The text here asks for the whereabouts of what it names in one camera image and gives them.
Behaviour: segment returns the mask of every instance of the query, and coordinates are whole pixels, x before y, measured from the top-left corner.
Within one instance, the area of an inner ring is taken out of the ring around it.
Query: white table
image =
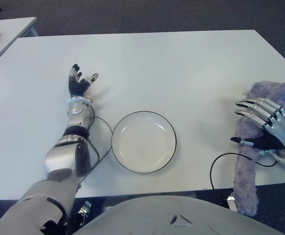
[[[19,37],[38,36],[33,24],[36,17],[0,21],[0,56]]]
[[[133,173],[111,153],[77,197],[211,188],[213,159],[238,150],[229,141],[239,119],[234,102],[254,82],[285,81],[285,59],[254,30],[19,38],[0,58],[0,199],[18,199],[44,179],[46,153],[67,125],[74,63],[84,74],[99,73],[90,93],[96,115],[112,128],[127,114],[150,110],[166,117],[177,137],[165,168]],[[91,138],[101,154],[109,148],[111,134],[100,121]],[[233,187],[235,161],[215,164],[216,188]],[[257,185],[285,182],[280,165],[256,171]]]

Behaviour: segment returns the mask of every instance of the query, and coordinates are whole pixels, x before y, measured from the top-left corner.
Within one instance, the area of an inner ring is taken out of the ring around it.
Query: metal bracket
[[[235,204],[235,197],[234,192],[231,193],[231,195],[226,199],[227,204],[229,205],[229,208],[231,211],[237,212],[237,207]]]
[[[83,217],[83,222],[81,222],[79,225],[83,226],[85,223],[85,217],[88,217],[88,214],[90,212],[91,203],[89,201],[85,201],[84,205],[80,208],[79,212],[77,214],[81,214]]]

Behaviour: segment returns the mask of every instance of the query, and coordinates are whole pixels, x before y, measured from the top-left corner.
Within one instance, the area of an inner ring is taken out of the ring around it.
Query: white plate
[[[112,150],[125,168],[150,173],[163,168],[173,157],[176,136],[161,115],[141,111],[124,117],[112,135]]]

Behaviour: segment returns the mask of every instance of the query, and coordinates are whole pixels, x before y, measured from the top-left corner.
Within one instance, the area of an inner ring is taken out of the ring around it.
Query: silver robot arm
[[[235,113],[254,122],[264,135],[255,139],[232,137],[231,140],[241,145],[274,150],[273,157],[285,167],[285,110],[282,106],[265,98],[242,100],[236,105],[248,111],[235,110]]]
[[[92,101],[84,92],[97,78],[80,79],[74,65],[69,75],[69,122],[63,136],[47,153],[46,179],[35,183],[0,219],[0,235],[59,234],[71,213],[80,182],[91,170],[87,145],[93,120]]]

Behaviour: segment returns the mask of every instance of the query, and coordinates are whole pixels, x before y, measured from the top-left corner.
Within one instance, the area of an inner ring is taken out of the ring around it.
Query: table leg
[[[28,30],[26,30],[26,32],[24,32],[22,35],[21,35],[21,38],[23,37],[38,37],[38,33],[37,31],[35,30],[35,28],[33,26],[31,26]]]

